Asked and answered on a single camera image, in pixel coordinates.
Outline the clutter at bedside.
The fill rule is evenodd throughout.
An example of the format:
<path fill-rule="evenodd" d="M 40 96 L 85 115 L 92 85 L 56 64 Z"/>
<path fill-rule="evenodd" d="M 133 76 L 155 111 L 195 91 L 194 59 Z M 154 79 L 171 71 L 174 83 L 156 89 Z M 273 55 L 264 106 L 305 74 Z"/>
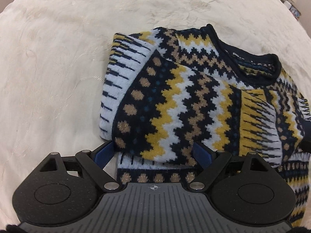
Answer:
<path fill-rule="evenodd" d="M 294 2 L 292 0 L 280 0 L 283 5 L 285 5 L 289 11 L 292 13 L 294 18 L 299 21 L 301 17 L 301 12 L 294 6 Z"/>

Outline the patterned knit sweater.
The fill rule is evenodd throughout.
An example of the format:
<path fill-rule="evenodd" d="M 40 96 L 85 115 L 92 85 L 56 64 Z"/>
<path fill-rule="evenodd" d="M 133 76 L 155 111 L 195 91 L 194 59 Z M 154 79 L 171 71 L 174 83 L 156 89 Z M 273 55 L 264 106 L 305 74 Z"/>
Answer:
<path fill-rule="evenodd" d="M 189 183 L 200 173 L 193 144 L 234 156 L 259 153 L 290 185 L 300 226 L 309 195 L 310 109 L 275 54 L 221 41 L 213 26 L 155 28 L 113 37 L 100 136 L 118 153 L 117 179 Z"/>

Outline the cream bed cover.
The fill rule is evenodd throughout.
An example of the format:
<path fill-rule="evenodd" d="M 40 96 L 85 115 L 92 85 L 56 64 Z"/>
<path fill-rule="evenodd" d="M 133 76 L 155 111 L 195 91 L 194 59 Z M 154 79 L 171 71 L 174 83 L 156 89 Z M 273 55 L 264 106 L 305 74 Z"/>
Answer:
<path fill-rule="evenodd" d="M 211 24 L 247 52 L 274 53 L 310 98 L 310 37 L 280 0 L 14 0 L 1 13 L 1 227 L 12 195 L 50 152 L 94 149 L 115 33 Z"/>

